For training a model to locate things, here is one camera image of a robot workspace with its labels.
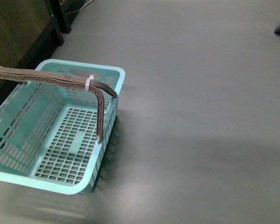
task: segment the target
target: black metal frame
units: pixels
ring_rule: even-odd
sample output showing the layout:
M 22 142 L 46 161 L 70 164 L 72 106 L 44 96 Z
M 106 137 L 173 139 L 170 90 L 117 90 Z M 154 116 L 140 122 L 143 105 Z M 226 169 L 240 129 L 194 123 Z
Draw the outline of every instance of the black metal frame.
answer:
M 86 0 L 75 0 L 74 2 L 69 4 L 68 8 L 66 9 L 66 13 L 80 9 L 85 2 L 86 2 Z M 72 13 L 72 14 L 67 15 L 67 18 L 68 18 L 68 21 L 70 22 L 70 24 L 75 20 L 76 16 L 77 16 L 77 13 Z
M 69 34 L 71 32 L 70 23 L 67 18 L 66 12 L 64 10 L 61 0 L 50 0 L 52 10 L 56 16 L 56 20 L 60 31 L 62 33 Z

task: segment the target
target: gray concrete floor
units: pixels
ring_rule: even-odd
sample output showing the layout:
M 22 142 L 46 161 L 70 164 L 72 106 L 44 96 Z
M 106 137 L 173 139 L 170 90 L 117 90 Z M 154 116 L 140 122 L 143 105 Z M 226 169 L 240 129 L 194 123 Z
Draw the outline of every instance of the gray concrete floor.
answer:
M 280 224 L 280 0 L 96 0 L 53 58 L 126 71 L 94 193 L 0 182 L 0 224 Z

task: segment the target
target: brown plastic handle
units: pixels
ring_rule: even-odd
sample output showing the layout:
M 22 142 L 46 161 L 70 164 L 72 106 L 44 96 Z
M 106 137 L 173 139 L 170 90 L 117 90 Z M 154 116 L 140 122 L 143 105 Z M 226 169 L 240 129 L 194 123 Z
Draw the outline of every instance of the brown plastic handle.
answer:
M 86 78 L 66 76 L 59 73 L 37 71 L 28 69 L 12 69 L 0 67 L 0 79 L 12 80 L 17 82 L 36 81 L 40 83 L 56 84 L 64 88 L 77 90 L 85 90 Z M 113 97 L 117 97 L 117 93 L 108 85 L 91 80 L 89 83 L 89 91 L 92 91 L 98 99 L 98 120 L 97 120 L 97 136 L 99 142 L 103 140 L 104 126 L 104 109 L 105 99 L 102 91 L 106 91 Z

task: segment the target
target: teal plastic basket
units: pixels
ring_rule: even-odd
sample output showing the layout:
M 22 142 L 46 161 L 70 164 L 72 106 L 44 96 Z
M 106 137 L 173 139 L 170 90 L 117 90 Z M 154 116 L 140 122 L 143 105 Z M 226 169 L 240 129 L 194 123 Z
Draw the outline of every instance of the teal plastic basket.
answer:
M 36 70 L 94 79 L 119 96 L 121 68 L 50 59 Z M 96 137 L 97 98 L 55 84 L 19 84 L 0 106 L 0 181 L 62 194 L 91 192 L 117 116 L 104 93 L 103 141 Z

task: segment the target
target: cabinet leg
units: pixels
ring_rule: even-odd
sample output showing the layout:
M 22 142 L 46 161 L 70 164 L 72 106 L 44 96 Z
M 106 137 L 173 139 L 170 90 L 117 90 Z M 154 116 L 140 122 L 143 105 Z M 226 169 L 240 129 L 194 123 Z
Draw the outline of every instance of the cabinet leg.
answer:
M 50 35 L 52 37 L 53 43 L 56 46 L 62 46 L 63 45 L 64 39 L 62 38 L 62 35 L 61 35 L 60 31 L 56 27 L 53 28 Z
M 62 1 L 50 0 L 52 9 L 57 18 L 57 23 L 62 33 L 69 34 L 71 32 L 70 23 L 64 10 Z

